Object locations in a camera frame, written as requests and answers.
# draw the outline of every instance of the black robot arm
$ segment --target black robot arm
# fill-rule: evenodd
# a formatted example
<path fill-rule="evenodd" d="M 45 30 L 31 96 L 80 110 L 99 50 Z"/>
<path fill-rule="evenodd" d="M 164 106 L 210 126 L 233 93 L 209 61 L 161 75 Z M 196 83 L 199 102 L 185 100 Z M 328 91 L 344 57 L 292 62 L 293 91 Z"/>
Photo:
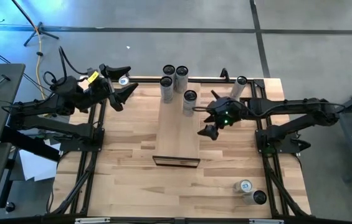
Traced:
<path fill-rule="evenodd" d="M 122 111 L 128 97 L 133 93 L 138 83 L 133 83 L 121 89 L 116 89 L 112 85 L 112 80 L 117 81 L 122 75 L 130 71 L 130 67 L 110 68 L 104 64 L 100 65 L 101 74 L 98 71 L 89 69 L 88 79 L 81 80 L 75 77 L 63 77 L 54 80 L 50 86 L 52 93 L 45 100 L 35 100 L 27 103 L 14 103 L 9 110 L 9 126 L 16 130 L 26 130 L 39 128 L 57 131 L 64 134 L 77 136 L 80 139 L 93 139 L 95 129 L 92 124 L 67 124 L 60 121 L 52 121 L 42 118 L 41 114 L 72 115 L 75 109 L 88 113 L 89 107 L 101 103 L 107 98 L 110 105 L 116 111 Z M 90 84 L 84 90 L 78 82 L 87 79 Z"/>
<path fill-rule="evenodd" d="M 209 103 L 207 108 L 196 108 L 198 111 L 205 111 L 210 114 L 205 119 L 206 123 L 214 122 L 213 125 L 206 125 L 198 134 L 209 136 L 216 140 L 218 129 L 225 126 L 232 126 L 235 122 L 243 119 L 256 120 L 264 119 L 273 114 L 306 114 L 281 126 L 271 125 L 262 134 L 266 143 L 282 140 L 286 135 L 313 125 L 331 126 L 338 120 L 339 116 L 332 103 L 322 99 L 304 100 L 283 100 L 270 101 L 263 98 L 240 98 L 236 101 L 229 97 L 220 97 L 214 91 L 212 94 L 215 101 Z"/>

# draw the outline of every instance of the silver can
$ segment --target silver can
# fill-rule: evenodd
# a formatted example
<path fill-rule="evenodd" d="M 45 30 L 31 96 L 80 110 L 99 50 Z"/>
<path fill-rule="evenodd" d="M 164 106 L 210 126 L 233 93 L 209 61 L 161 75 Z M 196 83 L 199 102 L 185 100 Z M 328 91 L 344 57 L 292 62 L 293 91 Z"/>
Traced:
<path fill-rule="evenodd" d="M 169 76 L 173 81 L 173 88 L 176 88 L 176 69 L 172 65 L 165 65 L 163 67 L 163 75 Z"/>
<path fill-rule="evenodd" d="M 267 196 L 262 190 L 253 190 L 243 193 L 242 199 L 246 205 L 263 205 L 267 201 Z"/>
<path fill-rule="evenodd" d="M 183 114 L 192 116 L 194 114 L 193 107 L 196 105 L 197 94 L 194 90 L 187 90 L 183 98 Z"/>
<path fill-rule="evenodd" d="M 178 66 L 176 69 L 176 90 L 177 93 L 184 93 L 188 85 L 188 68 Z"/>
<path fill-rule="evenodd" d="M 234 83 L 234 86 L 232 87 L 230 97 L 236 100 L 239 100 L 240 95 L 242 94 L 242 91 L 244 91 L 244 88 L 246 84 L 248 83 L 248 79 L 243 76 L 239 76 Z"/>
<path fill-rule="evenodd" d="M 236 182 L 232 189 L 235 193 L 248 193 L 252 191 L 253 185 L 249 180 L 241 180 Z"/>
<path fill-rule="evenodd" d="M 163 103 L 171 103 L 171 100 L 173 99 L 173 80 L 170 77 L 165 76 L 161 78 L 159 84 L 161 86 Z"/>
<path fill-rule="evenodd" d="M 130 80 L 129 80 L 129 78 L 126 75 L 124 75 L 124 76 L 119 78 L 119 84 L 120 84 L 120 86 L 122 88 L 126 87 L 126 86 L 130 85 Z"/>

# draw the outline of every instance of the tripod stand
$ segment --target tripod stand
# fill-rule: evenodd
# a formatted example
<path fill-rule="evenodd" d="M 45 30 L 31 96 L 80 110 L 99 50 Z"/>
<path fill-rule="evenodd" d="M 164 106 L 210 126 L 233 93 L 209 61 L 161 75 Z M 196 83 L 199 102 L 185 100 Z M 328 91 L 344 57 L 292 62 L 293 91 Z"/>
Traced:
<path fill-rule="evenodd" d="M 16 2 L 16 0 L 12 0 L 12 2 L 15 4 L 15 6 L 20 10 L 20 12 L 24 15 L 24 17 L 27 19 L 27 21 L 31 24 L 31 26 L 34 27 L 33 22 L 31 21 L 31 18 L 29 18 L 29 16 L 26 14 L 26 12 L 23 10 L 23 8 L 18 4 L 18 2 Z M 45 34 L 49 37 L 55 38 L 55 39 L 59 39 L 59 37 L 57 37 L 56 35 L 52 35 L 46 31 L 43 31 L 43 23 L 39 22 L 39 24 L 37 25 L 36 29 L 34 30 L 34 32 L 32 33 L 32 35 L 25 41 L 24 46 L 26 47 L 27 43 L 29 43 L 29 41 L 31 41 L 31 39 L 36 35 L 36 32 L 39 32 L 39 34 Z"/>

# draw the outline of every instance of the floor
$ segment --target floor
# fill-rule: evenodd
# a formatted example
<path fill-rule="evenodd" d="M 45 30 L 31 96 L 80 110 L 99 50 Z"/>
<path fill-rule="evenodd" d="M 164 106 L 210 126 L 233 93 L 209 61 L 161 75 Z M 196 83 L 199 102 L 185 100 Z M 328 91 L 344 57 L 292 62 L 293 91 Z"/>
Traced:
<path fill-rule="evenodd" d="M 19 2 L 33 21 L 60 37 L 43 36 L 41 73 L 62 75 L 61 45 L 79 70 L 105 63 L 130 65 L 131 75 L 160 75 L 170 63 L 187 66 L 194 76 L 217 77 L 226 67 L 233 77 L 281 78 L 288 99 L 342 103 L 352 94 L 352 0 Z M 0 54 L 26 64 L 26 73 L 35 77 L 38 40 L 23 47 L 31 32 L 16 31 L 27 30 L 27 20 L 5 0 L 1 19 L 10 26 L 0 26 Z M 129 29 L 111 29 L 122 27 Z M 16 100 L 39 97 L 23 80 Z M 341 179 L 352 172 L 352 161 L 340 126 L 316 126 L 302 134 L 312 143 L 301 157 L 312 213 L 352 221 L 352 183 Z M 51 182 L 17 183 L 10 195 L 17 209 L 0 210 L 0 218 L 43 214 Z"/>

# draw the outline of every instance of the wooden tabletop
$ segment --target wooden tabletop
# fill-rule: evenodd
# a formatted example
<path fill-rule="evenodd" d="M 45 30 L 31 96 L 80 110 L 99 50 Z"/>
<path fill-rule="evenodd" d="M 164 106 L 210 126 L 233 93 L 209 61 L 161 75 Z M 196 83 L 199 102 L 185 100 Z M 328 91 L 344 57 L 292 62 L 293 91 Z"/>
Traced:
<path fill-rule="evenodd" d="M 280 79 L 265 78 L 264 81 L 268 99 L 284 99 Z M 231 84 L 201 84 L 200 105 L 205 106 L 214 99 L 211 90 L 225 96 L 231 87 Z M 235 182 L 248 179 L 255 189 L 267 193 L 262 158 L 254 141 L 255 121 L 241 121 L 220 130 L 217 141 L 200 136 L 201 163 L 197 169 L 156 166 L 152 155 L 159 129 L 160 96 L 158 83 L 140 83 L 122 112 L 114 111 L 107 104 L 105 140 L 97 159 L 88 215 L 270 218 L 268 201 L 264 205 L 245 205 L 240 195 L 232 191 Z M 245 88 L 242 96 L 252 96 L 250 87 Z M 199 114 L 201 128 L 206 117 L 206 113 Z M 287 115 L 271 119 L 273 124 L 289 120 Z M 87 120 L 87 114 L 75 112 L 70 123 L 87 123 Z M 290 154 L 280 154 L 279 159 L 285 188 L 310 213 L 299 162 Z M 74 186 L 79 160 L 80 153 L 71 152 L 59 164 L 52 210 Z M 281 211 L 278 190 L 274 193 Z"/>

